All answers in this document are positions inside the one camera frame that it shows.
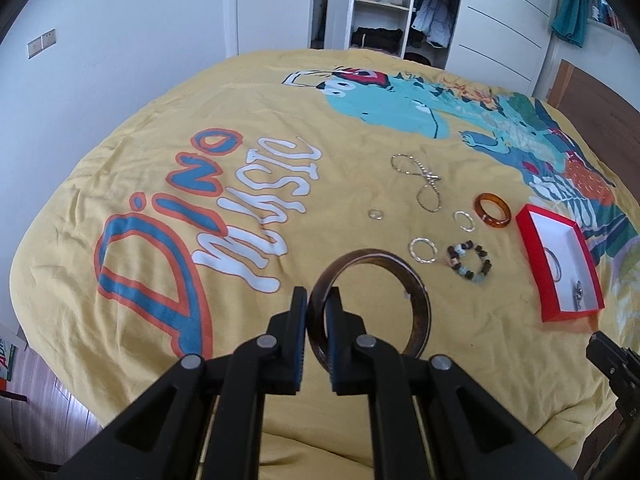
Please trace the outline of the white open wardrobe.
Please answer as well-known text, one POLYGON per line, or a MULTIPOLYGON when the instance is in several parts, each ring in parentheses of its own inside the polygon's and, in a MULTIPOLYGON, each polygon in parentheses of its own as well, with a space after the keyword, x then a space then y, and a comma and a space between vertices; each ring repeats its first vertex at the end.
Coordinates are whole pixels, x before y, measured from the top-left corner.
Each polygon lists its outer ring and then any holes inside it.
POLYGON ((533 94, 556 0, 329 0, 330 49, 416 58, 488 86, 533 94))

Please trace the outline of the teal curtain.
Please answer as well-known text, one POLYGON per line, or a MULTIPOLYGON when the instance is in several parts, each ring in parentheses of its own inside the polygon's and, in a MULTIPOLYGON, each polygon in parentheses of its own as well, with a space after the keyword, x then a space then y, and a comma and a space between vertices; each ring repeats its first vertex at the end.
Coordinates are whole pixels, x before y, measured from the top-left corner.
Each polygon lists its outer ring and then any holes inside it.
POLYGON ((585 43, 590 0, 561 0, 551 30, 561 40, 576 47, 585 43))

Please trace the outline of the silver bangle in box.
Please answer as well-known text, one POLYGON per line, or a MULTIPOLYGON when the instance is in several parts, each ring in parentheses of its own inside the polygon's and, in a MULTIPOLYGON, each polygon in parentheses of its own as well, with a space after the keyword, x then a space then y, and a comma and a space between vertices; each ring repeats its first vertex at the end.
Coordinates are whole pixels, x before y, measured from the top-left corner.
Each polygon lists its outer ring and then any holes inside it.
POLYGON ((558 259, 558 257, 555 255, 554 252, 552 252, 551 249, 549 249, 548 247, 544 248, 544 254, 547 257, 548 263, 549 263, 549 268, 550 268, 550 272, 552 275, 552 280, 555 283, 559 283, 559 281, 562 280, 562 266, 560 263, 560 260, 558 259))

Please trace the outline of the dark brown large bangle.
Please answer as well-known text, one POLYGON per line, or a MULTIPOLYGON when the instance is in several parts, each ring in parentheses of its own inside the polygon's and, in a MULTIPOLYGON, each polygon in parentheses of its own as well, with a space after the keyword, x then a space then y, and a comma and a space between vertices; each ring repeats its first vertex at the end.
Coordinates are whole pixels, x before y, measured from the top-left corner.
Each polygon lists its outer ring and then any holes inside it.
POLYGON ((306 330, 312 353, 327 372, 329 370, 329 338, 326 334, 326 300, 340 275, 350 266, 372 264, 391 274, 404 286, 412 307, 412 329, 404 356, 418 358, 427 345, 432 328, 432 307, 419 274, 405 260, 383 249, 364 248, 342 255, 324 270, 312 288, 306 313, 306 330))

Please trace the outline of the amber resin bangle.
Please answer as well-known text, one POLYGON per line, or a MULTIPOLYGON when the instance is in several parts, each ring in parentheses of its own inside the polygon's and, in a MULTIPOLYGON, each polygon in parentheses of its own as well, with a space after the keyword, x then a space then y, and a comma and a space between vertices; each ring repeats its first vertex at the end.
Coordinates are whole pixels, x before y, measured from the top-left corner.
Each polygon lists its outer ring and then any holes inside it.
POLYGON ((509 205, 494 193, 480 193, 475 197, 474 210, 477 217, 494 229, 503 229, 511 223, 509 205))

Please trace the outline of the wooden headboard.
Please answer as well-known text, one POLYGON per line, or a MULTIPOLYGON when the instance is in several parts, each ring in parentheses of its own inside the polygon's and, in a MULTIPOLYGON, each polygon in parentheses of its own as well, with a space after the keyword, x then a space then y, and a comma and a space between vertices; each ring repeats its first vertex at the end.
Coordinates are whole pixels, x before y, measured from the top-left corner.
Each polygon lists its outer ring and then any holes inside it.
POLYGON ((567 60, 548 103, 576 127, 596 155, 639 195, 639 112, 614 90, 567 60))

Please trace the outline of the silver pendant in box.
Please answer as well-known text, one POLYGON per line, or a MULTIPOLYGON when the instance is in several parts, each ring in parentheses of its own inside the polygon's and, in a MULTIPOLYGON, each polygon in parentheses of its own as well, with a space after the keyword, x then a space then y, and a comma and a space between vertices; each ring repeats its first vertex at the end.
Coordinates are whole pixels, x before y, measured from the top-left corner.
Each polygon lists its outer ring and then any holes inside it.
POLYGON ((584 288, 582 287, 581 281, 576 281, 572 285, 572 297, 574 302, 574 310, 576 312, 584 310, 585 309, 585 304, 584 304, 585 291, 584 291, 584 288))

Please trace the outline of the red jewelry box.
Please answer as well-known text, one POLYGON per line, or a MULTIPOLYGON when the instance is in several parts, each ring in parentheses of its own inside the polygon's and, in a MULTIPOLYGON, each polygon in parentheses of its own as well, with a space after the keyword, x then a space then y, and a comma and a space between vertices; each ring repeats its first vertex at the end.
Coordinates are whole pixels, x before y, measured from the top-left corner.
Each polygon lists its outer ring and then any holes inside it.
POLYGON ((516 215, 540 299, 541 321, 561 322, 604 309, 593 258, 577 223, 526 205, 516 215))

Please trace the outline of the white bedroom door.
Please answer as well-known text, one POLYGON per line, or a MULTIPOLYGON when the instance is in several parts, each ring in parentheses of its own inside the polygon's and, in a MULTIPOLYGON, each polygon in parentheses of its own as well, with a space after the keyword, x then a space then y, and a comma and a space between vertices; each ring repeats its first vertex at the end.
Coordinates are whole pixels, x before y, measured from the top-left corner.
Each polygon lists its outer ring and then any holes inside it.
POLYGON ((236 0, 238 50, 307 49, 314 0, 236 0))

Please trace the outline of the wall light switch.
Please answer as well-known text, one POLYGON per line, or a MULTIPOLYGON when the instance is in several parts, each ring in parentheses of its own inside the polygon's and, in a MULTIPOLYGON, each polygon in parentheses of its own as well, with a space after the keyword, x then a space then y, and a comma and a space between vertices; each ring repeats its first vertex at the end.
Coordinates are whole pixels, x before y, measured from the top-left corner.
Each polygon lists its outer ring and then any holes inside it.
POLYGON ((56 30, 51 29, 27 44, 28 57, 34 58, 43 50, 56 44, 56 30))

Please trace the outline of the yellow dinosaur print duvet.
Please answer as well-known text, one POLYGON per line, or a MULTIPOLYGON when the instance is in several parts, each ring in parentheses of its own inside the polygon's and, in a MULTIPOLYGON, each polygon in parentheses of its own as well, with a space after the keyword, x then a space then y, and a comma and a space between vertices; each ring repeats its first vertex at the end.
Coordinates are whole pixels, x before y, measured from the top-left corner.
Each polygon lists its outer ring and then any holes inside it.
POLYGON ((518 92, 366 50, 230 58, 78 162, 18 246, 10 293, 30 346, 105 424, 182 356, 261 334, 362 248, 422 278, 426 353, 575 465, 614 408, 590 333, 639 343, 639 205, 559 110, 518 92), (541 321, 518 227, 474 212, 485 192, 577 223, 600 313, 541 321))

